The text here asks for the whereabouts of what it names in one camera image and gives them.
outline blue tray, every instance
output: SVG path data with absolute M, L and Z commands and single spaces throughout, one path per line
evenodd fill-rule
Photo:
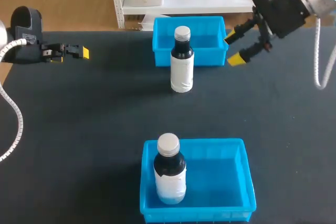
M 228 49 L 223 17 L 171 17 L 154 21 L 153 51 L 157 67 L 170 66 L 174 32 L 178 26 L 191 30 L 190 43 L 195 51 L 195 66 L 223 66 Z
M 181 140 L 187 191 L 177 205 L 162 203 L 156 193 L 156 143 L 146 141 L 142 154 L 140 211 L 146 222 L 249 220 L 256 199 L 243 140 Z

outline robotic arm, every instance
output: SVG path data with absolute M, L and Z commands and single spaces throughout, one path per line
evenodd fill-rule
M 10 48 L 3 58 L 0 58 L 0 62 L 31 64 L 62 62 L 66 56 L 77 59 L 89 58 L 89 50 L 82 45 L 49 44 L 43 37 L 41 13 L 36 9 L 26 6 L 16 8 L 10 24 L 11 27 L 6 28 L 0 20 L 0 50 L 19 39 L 25 39 L 27 46 Z
M 255 25 L 260 31 L 259 42 L 242 49 L 228 59 L 231 66 L 245 64 L 262 50 L 270 51 L 271 40 L 280 39 L 303 26 L 311 15 L 321 18 L 336 9 L 336 0 L 253 0 L 253 18 L 236 26 L 225 38 L 228 45 L 244 36 Z

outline white cable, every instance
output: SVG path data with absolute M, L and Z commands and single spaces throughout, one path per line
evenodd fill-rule
M 321 19 L 317 18 L 316 33 L 315 33 L 315 49 L 314 49 L 314 83 L 319 90 L 322 90 L 328 84 L 330 74 L 336 60 L 336 46 L 331 53 L 331 56 L 327 64 L 327 68 L 325 69 L 325 73 L 322 79 L 322 84 L 320 84 L 320 78 L 319 78 L 320 34 L 321 34 Z
M 27 44 L 27 40 L 26 39 L 18 39 L 18 40 L 14 40 L 12 42 L 10 42 L 9 44 L 7 44 L 1 51 L 0 51 L 0 63 L 2 62 L 3 58 L 5 57 L 5 54 L 11 50 L 13 47 L 17 47 L 17 46 L 24 46 Z M 0 83 L 0 94 L 2 95 L 2 97 L 9 103 L 9 105 L 12 106 L 12 108 L 14 109 L 16 115 L 17 115 L 17 119 L 18 119 L 18 131 L 16 134 L 16 138 L 15 141 L 13 142 L 13 144 L 11 145 L 11 147 L 8 149 L 7 152 L 5 152 L 5 154 L 3 154 L 0 157 L 0 162 L 3 161 L 5 158 L 7 158 L 15 149 L 15 147 L 17 146 L 17 144 L 19 143 L 21 136 L 22 136 L 22 132 L 23 132 L 23 118 L 22 118 L 22 114 L 21 111 L 19 109 L 19 107 L 15 104 L 15 102 L 8 96 L 8 94 L 6 93 L 6 91 L 3 89 L 1 83 Z

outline bottle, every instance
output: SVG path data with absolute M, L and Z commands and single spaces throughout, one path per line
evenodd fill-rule
M 161 135 L 157 151 L 154 159 L 157 195 L 165 204 L 178 204 L 186 192 L 186 163 L 180 152 L 179 138 L 172 133 Z
M 190 47 L 190 29 L 179 26 L 175 29 L 175 47 L 171 52 L 171 87 L 184 93 L 193 87 L 194 50 Z

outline dark gray table surface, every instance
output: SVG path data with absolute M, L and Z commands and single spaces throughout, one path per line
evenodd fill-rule
M 323 70 L 336 29 L 324 28 Z M 336 223 L 336 77 L 313 84 L 313 29 L 274 42 L 242 67 L 197 68 L 186 94 L 155 68 L 151 33 L 48 33 L 84 44 L 91 59 L 14 66 L 4 88 L 21 108 L 24 134 L 0 163 L 0 223 L 142 223 L 143 143 L 239 137 L 257 210 L 252 223 Z M 252 44 L 251 32 L 228 54 Z M 0 152 L 16 115 L 0 99 Z

